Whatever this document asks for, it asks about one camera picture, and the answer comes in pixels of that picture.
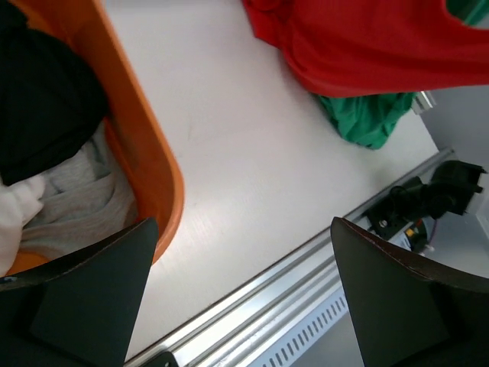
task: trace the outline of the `white tabletop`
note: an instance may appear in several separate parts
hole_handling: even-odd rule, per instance
[[[403,117],[369,151],[336,134],[240,0],[107,0],[183,172],[186,203],[153,266],[128,358],[437,152]]]

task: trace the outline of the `orange plastic container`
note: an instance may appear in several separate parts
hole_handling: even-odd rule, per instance
[[[128,58],[99,0],[11,0],[32,28],[69,44],[95,71],[111,115],[107,142],[128,176],[139,216],[156,218],[160,239],[155,262],[175,235],[183,210],[183,179]],[[9,274],[47,262],[19,252]]]

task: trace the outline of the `red cloth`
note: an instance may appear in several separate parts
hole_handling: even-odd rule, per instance
[[[445,0],[244,0],[256,37],[329,97],[489,84],[489,31]]]

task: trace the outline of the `green cloth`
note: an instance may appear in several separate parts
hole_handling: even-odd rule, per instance
[[[489,0],[447,0],[446,6],[452,15],[469,25],[476,25],[489,13]],[[415,96],[416,93],[394,93],[351,98],[317,97],[345,140],[379,149],[399,119],[410,110]]]

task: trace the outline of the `black cloth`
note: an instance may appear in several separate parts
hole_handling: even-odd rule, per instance
[[[62,41],[30,29],[0,0],[0,177],[5,185],[71,158],[108,111],[90,67]]]

